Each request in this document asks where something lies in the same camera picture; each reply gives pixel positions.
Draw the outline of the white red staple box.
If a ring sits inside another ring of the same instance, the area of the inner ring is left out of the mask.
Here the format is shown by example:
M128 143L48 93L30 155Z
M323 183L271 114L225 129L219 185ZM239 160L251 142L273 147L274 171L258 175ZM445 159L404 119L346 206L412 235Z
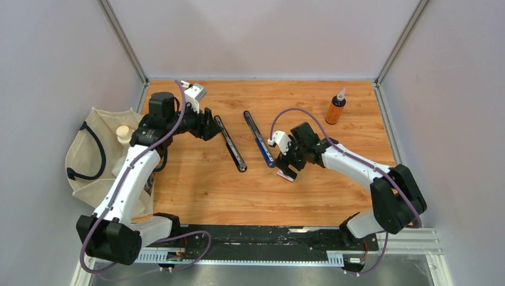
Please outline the white red staple box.
M290 176L288 176L288 175L284 174L284 173L283 173L283 171L281 171L281 170L278 170L276 174L277 174L278 176L280 176L281 178L286 179L286 180L287 180L287 181L289 181L289 182L293 182L293 181L294 181L294 179L293 179L292 177L290 177Z

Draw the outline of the blue stapler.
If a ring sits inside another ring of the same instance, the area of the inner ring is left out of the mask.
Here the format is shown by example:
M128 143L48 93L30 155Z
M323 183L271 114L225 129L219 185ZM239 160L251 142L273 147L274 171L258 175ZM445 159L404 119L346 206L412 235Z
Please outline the blue stapler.
M243 115L244 115L244 119L245 119L247 125L250 127L251 131L254 134L255 143L257 144L257 146L261 152L261 155L263 156L267 166L269 168L275 168L276 167L275 159L273 158L272 153L270 152L269 147L266 144L258 126L256 125L256 123L251 115L251 113L248 110L245 110L243 112Z

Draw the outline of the black stapler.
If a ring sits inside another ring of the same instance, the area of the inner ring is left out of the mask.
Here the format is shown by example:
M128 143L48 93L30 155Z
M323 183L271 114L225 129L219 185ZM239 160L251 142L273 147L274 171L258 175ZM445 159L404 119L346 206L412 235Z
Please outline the black stapler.
M225 139L225 145L228 149L228 152L230 153L234 163L235 163L235 166L237 168L237 170L241 173L244 173L247 171L247 165L244 161L244 159L242 158L240 152L238 151L235 143L233 142L231 136L229 135L229 132L227 131L227 129L225 128L224 124L223 124L223 121L221 119L220 116L218 115L215 115L214 116L214 120L216 121L216 123L220 126L221 130L222 130L222 135Z

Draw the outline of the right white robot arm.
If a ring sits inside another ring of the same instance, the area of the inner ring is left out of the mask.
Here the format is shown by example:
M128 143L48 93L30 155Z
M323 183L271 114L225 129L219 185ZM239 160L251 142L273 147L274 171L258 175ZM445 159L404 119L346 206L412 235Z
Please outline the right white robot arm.
M320 138L307 122L292 128L290 133L275 131L267 142L279 148L276 167L291 181L311 163L343 174L370 192L372 208L351 215L339 226L339 240L345 248L357 248L371 234L397 234L406 227L421 225L420 215L427 204L407 166L391 167L371 161L337 140Z

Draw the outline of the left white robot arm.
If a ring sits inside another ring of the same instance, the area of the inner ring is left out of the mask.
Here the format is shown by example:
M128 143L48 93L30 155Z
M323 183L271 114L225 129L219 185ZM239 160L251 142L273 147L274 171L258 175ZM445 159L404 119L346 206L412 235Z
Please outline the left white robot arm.
M131 265L142 248L163 242L175 247L183 238L177 216L155 213L141 223L132 223L134 206L145 183L165 160L173 136L185 132L208 141L221 132L209 108L200 109L206 91L192 86L182 92L176 104L170 92L157 92L149 100L144 115L129 142L126 160L110 191L91 216L82 215L76 229L82 242L81 267L89 272L85 257Z

